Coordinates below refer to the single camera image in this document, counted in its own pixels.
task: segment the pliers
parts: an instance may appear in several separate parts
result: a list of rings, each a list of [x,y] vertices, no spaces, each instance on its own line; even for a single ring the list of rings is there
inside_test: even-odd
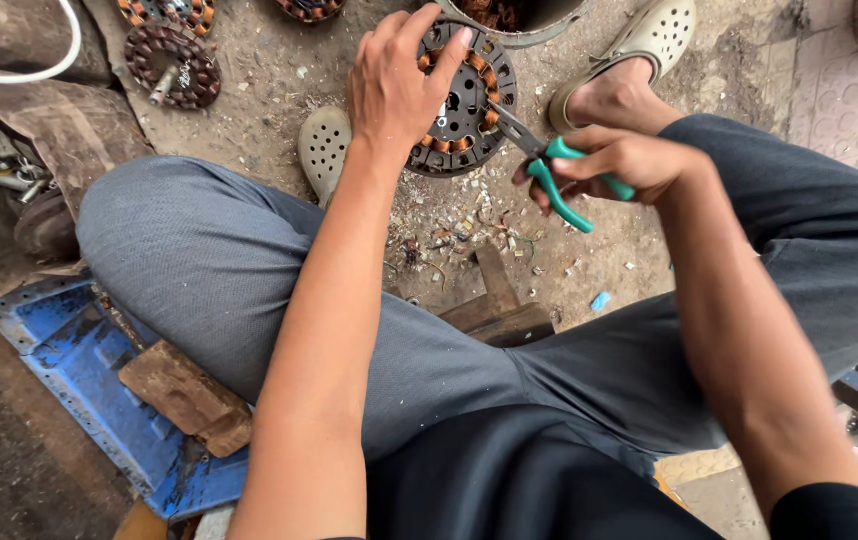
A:
[[[552,205],[555,213],[583,233],[592,233],[592,222],[579,215],[576,210],[569,207],[569,204],[563,200],[563,196],[560,195],[559,189],[556,188],[556,182],[552,178],[552,171],[549,170],[549,166],[544,159],[566,158],[568,160],[575,160],[577,158],[584,158],[587,154],[569,148],[560,136],[552,139],[552,142],[549,144],[545,144],[536,138],[529,128],[519,121],[519,118],[513,116],[498,103],[489,100],[488,104],[499,114],[499,122],[497,124],[499,130],[532,160],[526,172],[539,180],[539,185],[542,186],[542,190],[549,196],[549,203]],[[636,190],[632,186],[623,183],[611,174],[601,174],[599,178],[609,186],[612,193],[615,194],[615,198],[620,201],[629,201],[636,196]]]

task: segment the white cable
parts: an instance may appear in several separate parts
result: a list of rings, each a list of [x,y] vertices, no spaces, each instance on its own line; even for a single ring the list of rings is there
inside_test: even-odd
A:
[[[76,18],[76,13],[72,10],[72,6],[69,6],[69,0],[59,0],[59,5],[62,6],[66,17],[69,18],[69,28],[72,30],[72,43],[69,45],[69,52],[66,53],[65,57],[59,63],[49,69],[36,73],[27,73],[26,75],[0,75],[0,85],[19,85],[49,79],[63,73],[63,71],[72,66],[72,63],[76,61],[79,50],[83,45],[83,33],[79,29],[79,19]]]

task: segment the black pants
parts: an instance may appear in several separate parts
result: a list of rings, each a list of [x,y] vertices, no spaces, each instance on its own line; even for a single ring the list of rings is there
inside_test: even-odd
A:
[[[825,371],[835,378],[854,366],[858,170],[707,114],[660,136],[711,155]],[[223,167],[159,156],[99,179],[82,202],[78,236],[117,302],[254,402],[323,217]],[[648,457],[726,440],[687,367],[671,293],[511,350],[383,295],[363,422],[369,459],[445,418],[522,403],[587,417]]]

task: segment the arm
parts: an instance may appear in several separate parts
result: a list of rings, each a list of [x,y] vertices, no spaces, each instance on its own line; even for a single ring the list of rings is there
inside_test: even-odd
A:
[[[424,76],[417,47],[439,12],[399,11],[360,41],[347,85],[352,142],[272,351],[231,540],[366,536],[361,432],[389,210],[469,41],[453,39]]]
[[[556,173],[591,179],[588,192],[608,196],[592,177],[614,172],[658,211],[689,367],[743,460],[763,515],[803,485],[858,486],[858,459],[819,357],[748,248],[709,156],[615,129],[584,129],[566,143],[592,154],[556,159]]]

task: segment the green pliers handle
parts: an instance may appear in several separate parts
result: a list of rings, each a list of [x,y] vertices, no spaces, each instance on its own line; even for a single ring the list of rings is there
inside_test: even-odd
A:
[[[554,138],[546,148],[547,158],[565,158],[567,160],[575,160],[577,158],[584,158],[585,156],[585,153],[569,148],[566,143],[563,142],[562,137]],[[569,207],[569,204],[563,200],[563,196],[560,195],[559,189],[556,188],[556,181],[552,178],[552,171],[549,170],[549,166],[543,159],[536,159],[530,163],[526,172],[539,180],[539,184],[542,186],[542,190],[546,192],[546,195],[549,196],[549,203],[552,205],[552,209],[556,214],[571,223],[573,227],[579,229],[583,233],[592,233],[592,222],[576,213],[576,210]],[[609,186],[615,194],[616,199],[620,201],[629,201],[636,196],[636,190],[633,189],[632,186],[619,181],[613,175],[601,174],[599,175],[599,178],[603,179],[603,182],[605,182],[605,184]]]

